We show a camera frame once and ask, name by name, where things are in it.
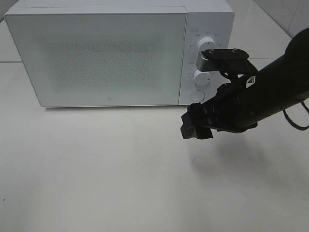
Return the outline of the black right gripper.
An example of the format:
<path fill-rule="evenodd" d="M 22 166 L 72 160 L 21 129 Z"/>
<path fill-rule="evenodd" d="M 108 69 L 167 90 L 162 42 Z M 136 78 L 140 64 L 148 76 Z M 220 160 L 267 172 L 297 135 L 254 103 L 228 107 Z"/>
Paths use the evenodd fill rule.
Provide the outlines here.
<path fill-rule="evenodd" d="M 231 133 L 242 133 L 257 127 L 257 122 L 239 126 L 233 121 L 242 109 L 246 108 L 240 93 L 245 90 L 242 84 L 223 84 L 216 95 L 207 102 L 189 106 L 189 114 L 181 116 L 183 139 L 212 139 L 211 129 Z"/>

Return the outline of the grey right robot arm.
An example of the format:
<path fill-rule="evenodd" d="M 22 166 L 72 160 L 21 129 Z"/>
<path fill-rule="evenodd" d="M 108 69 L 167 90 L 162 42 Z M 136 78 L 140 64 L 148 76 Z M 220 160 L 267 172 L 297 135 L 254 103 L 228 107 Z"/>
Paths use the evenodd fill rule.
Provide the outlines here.
<path fill-rule="evenodd" d="M 284 55 L 257 70 L 241 49 L 201 51 L 197 69 L 218 71 L 228 80 L 214 97 L 193 103 L 182 115 L 184 139 L 209 139 L 212 130 L 242 133 L 309 97 L 309 31 L 298 33 Z"/>

